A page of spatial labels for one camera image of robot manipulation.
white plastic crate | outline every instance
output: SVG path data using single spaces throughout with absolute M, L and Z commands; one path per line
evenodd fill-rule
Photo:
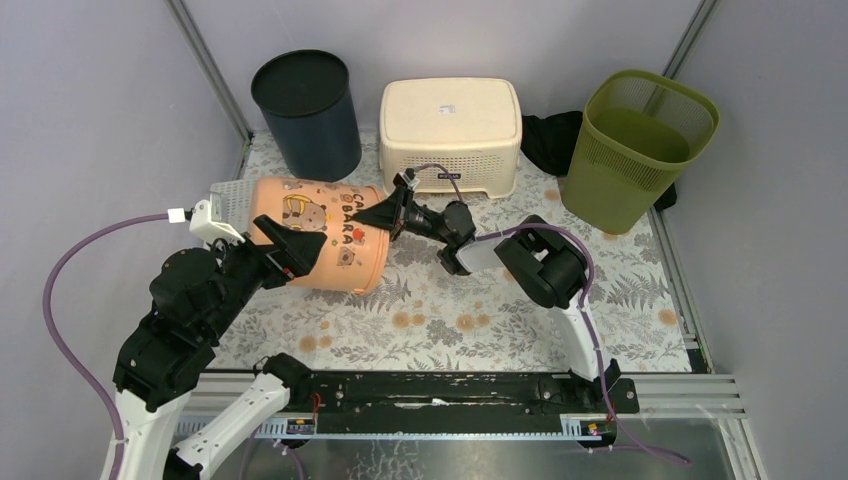
M 383 92 L 380 168 L 387 192 L 399 171 L 440 163 L 461 191 L 505 197 L 515 189 L 520 147 L 521 109 L 506 80 L 402 80 Z M 441 170 L 424 170 L 418 178 L 416 191 L 453 191 Z

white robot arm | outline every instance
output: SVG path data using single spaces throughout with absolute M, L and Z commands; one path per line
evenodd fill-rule
M 597 384 L 606 369 L 598 365 L 595 344 L 578 307 L 577 299 L 587 283 L 586 259 L 580 251 L 556 232 L 533 228 L 544 224 L 536 216 L 525 221 L 526 229 L 510 236 L 475 238 L 464 203 L 452 202 L 439 213 L 421 207 L 412 201 L 411 180 L 411 170 L 398 175 L 397 188 L 389 198 L 359 211 L 353 219 L 389 230 L 392 240 L 408 231 L 444 242 L 438 256 L 451 274 L 505 266 L 525 293 L 548 309 L 560 329 L 570 359 L 567 370 Z M 265 419 L 284 409 L 293 397 L 302 400 L 304 392 L 293 392 L 309 384 L 303 381 L 309 370 L 291 357 L 278 365 L 269 361 L 250 388 L 221 415 L 170 446 L 191 390 L 214 358 L 212 348 L 236 315 L 259 288 L 282 286 L 308 274 L 326 241 L 323 233 L 294 232 L 262 216 L 255 223 L 272 245 L 257 246 L 223 221 L 220 199 L 201 201 L 195 210 L 192 232 L 207 243 L 223 240 L 227 253 L 216 258 L 204 249 L 182 250 L 166 260 L 162 273 L 151 283 L 153 308 L 121 349 L 113 378 L 126 432 L 121 479 L 211 478 Z M 537 258 L 541 252 L 545 257 Z M 591 319 L 588 306 L 583 311 Z M 614 360 L 610 368 L 617 370 Z

black cloth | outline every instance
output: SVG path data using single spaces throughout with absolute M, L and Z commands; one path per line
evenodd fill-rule
M 539 170 L 557 177 L 568 175 L 571 156 L 577 145 L 577 135 L 583 125 L 583 112 L 566 112 L 541 119 L 535 115 L 523 115 L 521 151 Z M 674 184 L 668 187 L 654 203 L 663 211 L 677 203 Z

black trash can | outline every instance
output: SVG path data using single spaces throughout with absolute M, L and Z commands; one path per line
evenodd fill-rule
M 347 66 L 321 50 L 269 61 L 253 77 L 253 101 L 294 176 L 335 182 L 362 158 Z

green wastebasket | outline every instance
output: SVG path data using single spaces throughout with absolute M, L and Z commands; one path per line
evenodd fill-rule
M 625 70 L 586 104 L 562 203 L 604 232 L 626 233 L 692 164 L 718 127 L 715 105 L 661 75 Z

